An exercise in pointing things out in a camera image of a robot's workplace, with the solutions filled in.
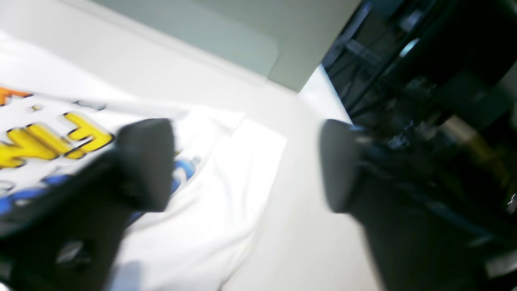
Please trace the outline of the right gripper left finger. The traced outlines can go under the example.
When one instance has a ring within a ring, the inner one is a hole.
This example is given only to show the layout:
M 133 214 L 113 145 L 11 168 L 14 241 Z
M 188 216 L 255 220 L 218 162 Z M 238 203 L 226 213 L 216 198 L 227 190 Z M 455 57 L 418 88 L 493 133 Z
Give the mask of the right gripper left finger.
M 162 212 L 172 193 L 175 140 L 166 118 L 122 127 L 114 148 L 78 174 L 1 203 L 1 286 L 101 291 L 136 213 Z

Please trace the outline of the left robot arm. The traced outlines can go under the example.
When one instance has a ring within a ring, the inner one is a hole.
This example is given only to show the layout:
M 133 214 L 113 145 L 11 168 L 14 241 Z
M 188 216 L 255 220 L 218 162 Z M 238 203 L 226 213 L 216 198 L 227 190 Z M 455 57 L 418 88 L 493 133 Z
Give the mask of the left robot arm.
M 371 173 L 454 222 L 516 226 L 515 0 L 362 0 L 322 65 Z

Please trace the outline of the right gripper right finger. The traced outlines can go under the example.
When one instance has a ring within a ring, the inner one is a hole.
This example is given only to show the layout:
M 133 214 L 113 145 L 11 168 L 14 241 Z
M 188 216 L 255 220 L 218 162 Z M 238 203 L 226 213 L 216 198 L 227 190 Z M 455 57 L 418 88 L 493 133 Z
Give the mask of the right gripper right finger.
M 366 236 L 386 291 L 515 291 L 516 223 L 456 200 L 357 127 L 319 135 L 326 202 Z

